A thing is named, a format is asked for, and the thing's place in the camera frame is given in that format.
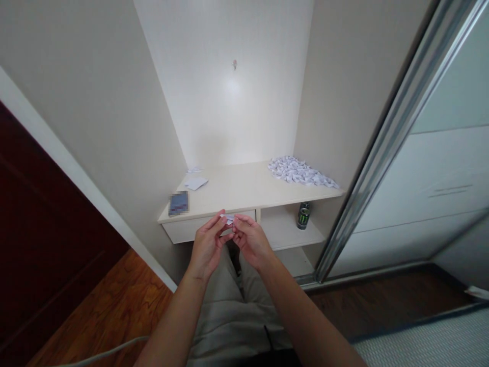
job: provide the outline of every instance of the monster energy drink can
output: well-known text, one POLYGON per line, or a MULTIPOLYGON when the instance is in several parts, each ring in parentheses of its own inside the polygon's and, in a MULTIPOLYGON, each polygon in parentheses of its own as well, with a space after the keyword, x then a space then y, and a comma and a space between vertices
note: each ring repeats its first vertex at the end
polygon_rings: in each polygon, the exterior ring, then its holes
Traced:
POLYGON ((308 201, 304 201, 301 203, 301 207, 299 208, 299 213, 297 214, 297 217, 299 217, 299 215, 301 215, 301 209, 302 208, 306 208, 308 210, 311 210, 311 203, 308 202, 308 201))
POLYGON ((311 212, 309 209, 302 208, 299 210, 299 218, 297 220, 297 228, 298 229, 306 229, 307 227, 307 222, 309 222, 309 216, 311 215, 311 212))

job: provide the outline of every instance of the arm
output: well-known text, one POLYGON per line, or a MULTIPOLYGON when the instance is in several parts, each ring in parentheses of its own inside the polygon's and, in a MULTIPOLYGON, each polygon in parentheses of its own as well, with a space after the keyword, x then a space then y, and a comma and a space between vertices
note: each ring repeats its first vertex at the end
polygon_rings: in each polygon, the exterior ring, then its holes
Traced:
POLYGON ((186 365, 209 278, 219 264, 223 245, 233 237, 232 233, 220 237, 231 227, 219 216, 223 213, 197 230, 187 271, 134 366, 186 365))
POLYGON ((275 256, 261 226, 244 215, 235 215, 234 224, 233 239, 260 274, 301 363, 366 366, 275 256))

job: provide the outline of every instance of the person's right hand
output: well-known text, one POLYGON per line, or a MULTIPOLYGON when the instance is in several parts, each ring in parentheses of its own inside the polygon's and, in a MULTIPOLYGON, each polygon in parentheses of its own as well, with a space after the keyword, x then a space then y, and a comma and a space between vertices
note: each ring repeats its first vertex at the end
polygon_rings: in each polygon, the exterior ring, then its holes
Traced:
POLYGON ((238 245, 244 259, 257 271, 263 269, 275 256, 263 228, 249 216, 236 214, 233 232, 234 243, 238 245))

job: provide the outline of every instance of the beige pants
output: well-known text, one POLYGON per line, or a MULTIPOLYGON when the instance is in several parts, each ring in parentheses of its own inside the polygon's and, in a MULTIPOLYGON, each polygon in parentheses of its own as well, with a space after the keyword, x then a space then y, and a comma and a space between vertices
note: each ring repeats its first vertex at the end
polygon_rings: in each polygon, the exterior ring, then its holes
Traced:
POLYGON ((221 261, 204 296, 189 366, 236 365, 269 351, 270 341, 264 325, 275 350, 292 348, 260 276, 241 254, 239 263, 244 297, 236 284, 229 251, 224 246, 221 261))

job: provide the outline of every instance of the desk drawer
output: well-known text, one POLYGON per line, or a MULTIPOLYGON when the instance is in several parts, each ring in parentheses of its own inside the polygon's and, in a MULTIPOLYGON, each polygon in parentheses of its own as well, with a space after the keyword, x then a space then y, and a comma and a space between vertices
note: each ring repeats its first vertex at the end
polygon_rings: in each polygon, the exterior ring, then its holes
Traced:
MULTIPOLYGON (((245 214, 247 216, 250 216, 254 220, 256 220, 256 215, 254 210, 241 212, 241 214, 245 214)), ((164 223, 162 224, 162 226, 165 229, 168 237, 170 237, 170 240, 172 240, 174 244, 177 244, 182 242, 193 241, 195 239, 195 232, 197 232, 197 229, 202 227, 211 218, 212 217, 204 217, 204 218, 189 219, 189 220, 184 220, 179 222, 164 223)), ((228 234, 230 232, 231 229, 228 229, 223 234, 228 234)))

